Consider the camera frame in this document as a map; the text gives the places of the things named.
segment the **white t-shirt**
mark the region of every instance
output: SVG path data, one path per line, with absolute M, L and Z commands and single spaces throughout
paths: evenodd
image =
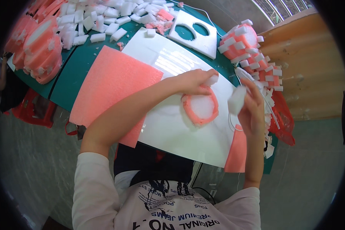
M 78 156 L 74 181 L 76 230 L 260 229 L 259 189 L 255 187 L 216 205 L 175 181 L 141 182 L 119 197 L 108 159 L 92 152 Z

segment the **black cable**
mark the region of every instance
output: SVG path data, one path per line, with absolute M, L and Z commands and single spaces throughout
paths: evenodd
M 204 188 L 201 188 L 201 187 L 194 187 L 193 189 L 195 189 L 195 188 L 200 188 L 200 189 L 202 189 L 203 191 L 207 192 L 207 190 L 205 190 Z M 216 204 L 216 201 L 215 201 L 215 199 L 213 198 L 213 196 L 211 195 L 211 193 L 209 193 L 209 192 L 207 192 L 207 193 L 208 193 L 208 195 L 210 195 L 210 197 L 212 198 L 213 203 Z

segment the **red plastic bag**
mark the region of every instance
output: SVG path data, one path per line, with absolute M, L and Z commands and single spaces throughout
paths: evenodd
M 275 101 L 275 106 L 272 110 L 277 118 L 280 129 L 277 128 L 275 120 L 271 119 L 271 126 L 269 131 L 274 133 L 278 139 L 282 140 L 290 146 L 295 145 L 295 139 L 292 136 L 292 130 L 294 129 L 294 119 L 290 113 L 289 107 L 286 104 L 283 94 L 279 91 L 273 91 L 272 99 Z

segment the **green table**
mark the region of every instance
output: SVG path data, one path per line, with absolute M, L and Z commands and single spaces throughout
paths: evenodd
M 210 24 L 208 18 L 190 7 L 184 7 L 184 9 L 180 9 L 175 6 L 174 8 L 175 10 L 184 10 L 185 12 L 195 16 L 196 18 Z M 124 36 L 117 42 L 123 42 L 124 44 L 127 44 L 128 41 L 133 37 L 133 35 L 143 26 L 143 24 L 138 24 L 133 21 L 120 26 L 127 31 L 129 37 L 127 38 L 126 36 Z M 220 34 L 225 34 L 225 32 L 221 28 L 219 28 L 217 25 L 215 26 Z M 204 34 L 206 32 L 205 29 L 202 29 L 200 27 L 195 28 L 195 30 L 201 34 Z M 183 38 L 190 39 L 191 32 L 185 27 L 177 26 L 176 31 Z M 97 33 L 98 32 L 96 31 L 90 30 L 87 34 L 91 36 L 92 34 Z M 91 43 L 90 39 L 87 39 L 85 44 L 73 47 L 69 51 L 63 51 L 63 66 L 61 67 L 58 75 L 46 85 L 38 84 L 36 80 L 31 78 L 30 76 L 25 75 L 23 71 L 22 74 L 24 74 L 25 76 L 22 76 L 19 71 L 17 75 L 43 97 L 50 99 L 55 104 L 70 112 L 73 108 L 73 104 L 75 99 L 77 98 L 80 87 L 82 86 L 82 83 L 86 78 L 89 69 L 91 68 L 94 60 L 97 57 L 97 54 L 101 51 L 102 47 L 106 45 L 111 48 L 119 49 L 119 46 L 116 44 L 117 42 L 113 41 L 110 43 L 109 40 L 109 35 L 107 35 L 106 40 L 102 42 Z M 217 35 L 217 46 L 219 45 L 219 42 L 220 36 Z M 175 43 L 181 45 L 188 51 L 195 54 L 197 57 L 201 58 L 212 68 L 216 69 L 222 76 L 228 79 L 234 86 L 239 85 L 239 81 L 237 80 L 234 73 L 233 65 L 230 63 L 230 60 L 227 59 L 223 54 L 217 52 L 216 59 L 212 60 L 205 55 L 178 42 Z M 275 149 L 277 147 L 277 142 L 278 139 L 275 137 L 275 135 L 273 135 L 273 145 L 275 146 Z M 269 159 L 264 159 L 264 173 L 266 174 L 269 174 L 271 171 L 274 155 Z

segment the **white electrical cord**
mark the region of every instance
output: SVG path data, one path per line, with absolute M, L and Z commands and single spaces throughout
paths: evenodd
M 174 2 L 174 3 L 176 3 L 176 4 L 179 4 L 179 2 L 175 2 L 175 1 L 173 1 L 173 0 L 168 0 L 168 1 L 169 1 L 169 2 Z M 195 7 L 192 7 L 192 6 L 189 6 L 189 7 L 192 8 L 192 9 L 195 9 L 195 10 L 199 10 L 199 11 L 205 12 L 206 15 L 207 15 L 208 20 L 210 20 L 211 24 L 216 28 L 215 24 L 211 21 L 210 16 L 208 16 L 208 13 L 207 13 L 205 10 L 198 9 L 198 8 L 195 8 Z M 219 33 L 219 31 L 217 30 L 217 28 L 216 28 L 216 32 L 217 32 L 217 34 L 218 34 L 220 37 L 222 37 L 222 35 L 221 35 L 221 34 Z

